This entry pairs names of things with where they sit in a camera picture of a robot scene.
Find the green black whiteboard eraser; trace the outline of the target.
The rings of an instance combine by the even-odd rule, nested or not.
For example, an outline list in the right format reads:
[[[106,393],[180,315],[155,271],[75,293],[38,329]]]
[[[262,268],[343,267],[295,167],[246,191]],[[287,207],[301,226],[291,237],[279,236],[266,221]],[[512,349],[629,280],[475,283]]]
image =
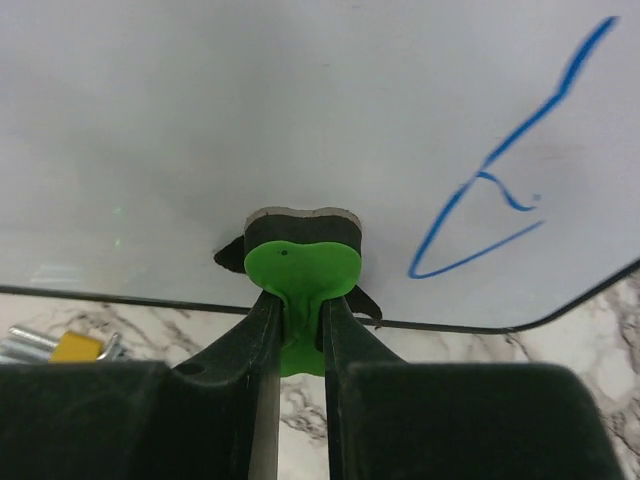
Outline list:
[[[321,307],[343,297],[354,313],[382,320],[379,305],[358,285],[362,225],[345,209],[265,207],[243,233],[218,250],[222,268],[248,276],[283,302],[281,375],[324,375]]]

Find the white whiteboard black frame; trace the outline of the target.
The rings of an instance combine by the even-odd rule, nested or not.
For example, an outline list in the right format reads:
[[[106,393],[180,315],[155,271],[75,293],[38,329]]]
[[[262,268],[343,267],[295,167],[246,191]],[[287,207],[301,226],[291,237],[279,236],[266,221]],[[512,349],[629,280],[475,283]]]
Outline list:
[[[553,316],[639,259],[638,3],[2,3],[3,285],[246,307],[269,206],[388,320]]]

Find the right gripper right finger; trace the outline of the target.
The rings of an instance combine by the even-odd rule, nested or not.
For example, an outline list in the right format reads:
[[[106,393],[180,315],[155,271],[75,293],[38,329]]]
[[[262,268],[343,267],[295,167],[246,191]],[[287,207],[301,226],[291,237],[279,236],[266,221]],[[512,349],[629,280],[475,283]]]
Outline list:
[[[540,363],[409,363],[322,306],[334,479],[620,479],[596,403]]]

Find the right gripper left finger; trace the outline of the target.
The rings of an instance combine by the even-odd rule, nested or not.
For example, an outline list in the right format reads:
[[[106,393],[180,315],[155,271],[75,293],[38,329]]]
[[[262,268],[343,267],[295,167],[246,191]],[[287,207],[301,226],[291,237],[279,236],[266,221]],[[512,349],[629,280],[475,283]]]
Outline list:
[[[5,365],[5,479],[273,479],[280,302],[170,367],[127,361]]]

